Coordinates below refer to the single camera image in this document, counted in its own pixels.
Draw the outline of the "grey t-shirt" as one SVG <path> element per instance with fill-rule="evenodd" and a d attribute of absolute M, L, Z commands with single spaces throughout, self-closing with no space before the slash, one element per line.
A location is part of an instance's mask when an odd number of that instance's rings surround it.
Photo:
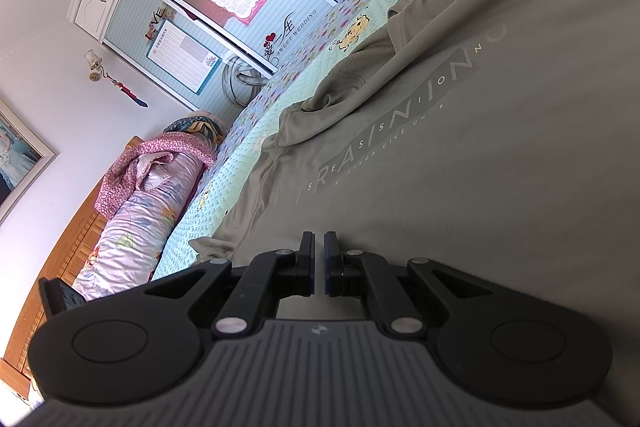
<path fill-rule="evenodd" d="M 639 421 L 639 0 L 398 0 L 285 109 L 200 259 L 311 231 L 585 313 Z"/>

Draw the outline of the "wooden headboard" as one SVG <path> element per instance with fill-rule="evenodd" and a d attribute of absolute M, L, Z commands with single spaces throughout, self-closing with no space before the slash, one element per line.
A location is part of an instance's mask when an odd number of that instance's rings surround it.
<path fill-rule="evenodd" d="M 28 346 L 36 330 L 46 321 L 38 282 L 43 277 L 59 277 L 65 283 L 71 284 L 76 279 L 105 227 L 106 219 L 94 209 L 100 186 L 101 182 L 96 184 L 85 202 L 80 205 L 43 263 L 2 355 L 1 380 L 23 397 L 32 381 L 27 361 Z"/>

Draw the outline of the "framed wedding photo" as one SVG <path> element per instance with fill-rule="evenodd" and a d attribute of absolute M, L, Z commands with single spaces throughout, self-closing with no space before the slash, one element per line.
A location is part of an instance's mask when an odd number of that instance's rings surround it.
<path fill-rule="evenodd" d="M 56 153 L 1 101 L 1 222 Z"/>

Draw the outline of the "pink fuzzy blanket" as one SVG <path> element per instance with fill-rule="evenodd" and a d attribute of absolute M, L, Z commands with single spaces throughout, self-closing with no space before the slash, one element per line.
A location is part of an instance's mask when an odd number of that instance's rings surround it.
<path fill-rule="evenodd" d="M 191 155 L 209 167 L 216 158 L 217 145 L 216 140 L 201 133 L 169 131 L 126 148 L 104 174 L 94 209 L 104 218 L 112 219 L 135 191 L 142 190 L 144 180 L 154 166 L 163 167 L 160 183 L 154 185 L 157 187 L 170 179 L 164 166 L 179 154 Z"/>

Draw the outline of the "colourful patterned pillow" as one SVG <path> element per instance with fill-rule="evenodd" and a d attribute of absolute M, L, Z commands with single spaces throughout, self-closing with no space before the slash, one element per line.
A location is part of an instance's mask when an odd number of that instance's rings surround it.
<path fill-rule="evenodd" d="M 213 145 L 219 145 L 227 135 L 227 128 L 219 118 L 211 113 L 194 112 L 168 124 L 164 132 L 201 134 Z"/>

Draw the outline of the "white standing fan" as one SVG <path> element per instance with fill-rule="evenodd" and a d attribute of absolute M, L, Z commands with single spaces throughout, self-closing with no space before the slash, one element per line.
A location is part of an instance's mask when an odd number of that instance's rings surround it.
<path fill-rule="evenodd" d="M 222 92 L 234 106 L 247 108 L 268 80 L 267 76 L 235 56 L 224 64 L 221 77 Z"/>

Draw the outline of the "floral bed sheet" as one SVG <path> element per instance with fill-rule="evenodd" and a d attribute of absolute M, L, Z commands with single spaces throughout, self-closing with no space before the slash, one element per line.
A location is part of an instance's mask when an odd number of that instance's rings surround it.
<path fill-rule="evenodd" d="M 220 144 L 216 164 L 223 164 L 253 129 L 257 121 L 262 118 L 265 111 L 275 102 L 288 86 L 300 75 L 301 72 L 323 50 L 334 46 L 335 41 L 349 28 L 352 20 L 357 17 L 360 10 L 364 9 L 371 0 L 340 0 L 328 14 L 320 16 L 318 22 L 311 26 L 311 32 L 307 34 L 301 43 L 288 57 L 285 65 L 274 77 L 267 81 L 265 87 L 260 90 L 256 98 L 243 109 L 240 116 L 235 119 L 224 142 Z"/>

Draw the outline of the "mint quilted bee bedspread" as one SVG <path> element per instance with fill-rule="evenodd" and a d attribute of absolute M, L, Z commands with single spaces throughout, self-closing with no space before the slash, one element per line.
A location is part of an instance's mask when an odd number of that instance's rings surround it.
<path fill-rule="evenodd" d="M 396 1 L 371 0 L 352 20 L 342 38 L 336 40 L 334 46 L 319 53 L 265 111 L 228 159 L 221 165 L 217 165 L 215 161 L 212 167 L 204 170 L 190 204 L 186 206 L 183 216 L 167 239 L 154 272 L 156 277 L 167 277 L 192 265 L 196 252 L 190 246 L 190 241 L 213 234 L 238 200 L 242 185 L 260 154 L 262 142 L 278 129 L 282 110 L 309 98 L 329 70 L 352 51 L 352 46 L 346 46 L 346 49 L 341 50 L 338 44 L 357 20 L 363 20 L 368 25 L 360 31 L 357 38 L 363 41 L 375 29 L 385 24 L 387 11 Z"/>

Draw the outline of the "hanging wall ornament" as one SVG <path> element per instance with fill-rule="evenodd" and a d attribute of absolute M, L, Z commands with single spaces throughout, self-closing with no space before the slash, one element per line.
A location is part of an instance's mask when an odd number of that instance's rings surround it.
<path fill-rule="evenodd" d="M 129 100 L 133 101 L 134 104 L 137 104 L 137 106 L 140 106 L 143 108 L 149 107 L 148 103 L 141 100 L 141 98 L 138 98 L 137 95 L 135 95 L 134 92 L 132 92 L 126 86 L 126 84 L 123 84 L 122 82 L 117 80 L 115 77 L 113 77 L 106 71 L 103 65 L 103 58 L 99 57 L 99 55 L 96 54 L 96 52 L 94 52 L 93 50 L 87 51 L 85 53 L 85 60 L 88 63 L 88 66 L 90 69 L 90 72 L 89 72 L 90 81 L 98 82 L 102 79 L 105 79 L 109 81 L 114 87 L 116 87 L 120 92 L 122 92 L 122 94 L 126 95 L 126 97 L 129 98 Z"/>

